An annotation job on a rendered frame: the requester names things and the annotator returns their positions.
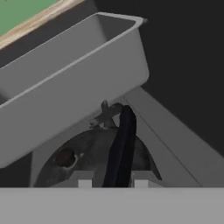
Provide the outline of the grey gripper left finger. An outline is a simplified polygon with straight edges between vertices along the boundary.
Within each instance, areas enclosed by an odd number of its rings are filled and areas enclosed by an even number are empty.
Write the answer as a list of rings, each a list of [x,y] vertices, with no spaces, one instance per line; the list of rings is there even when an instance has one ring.
[[[62,187],[91,188],[94,173],[92,171],[75,171],[69,180],[61,183]]]

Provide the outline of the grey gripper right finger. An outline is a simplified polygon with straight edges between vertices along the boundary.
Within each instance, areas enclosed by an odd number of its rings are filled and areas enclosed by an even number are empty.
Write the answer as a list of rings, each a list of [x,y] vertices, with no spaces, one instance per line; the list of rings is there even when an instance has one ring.
[[[162,187],[163,182],[158,180],[152,171],[133,171],[131,184],[134,188]]]

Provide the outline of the white sink basin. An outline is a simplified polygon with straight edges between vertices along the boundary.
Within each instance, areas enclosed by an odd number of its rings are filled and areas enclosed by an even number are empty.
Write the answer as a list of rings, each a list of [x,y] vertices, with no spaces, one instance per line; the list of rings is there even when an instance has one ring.
[[[0,68],[0,168],[148,80],[144,21],[98,12]]]

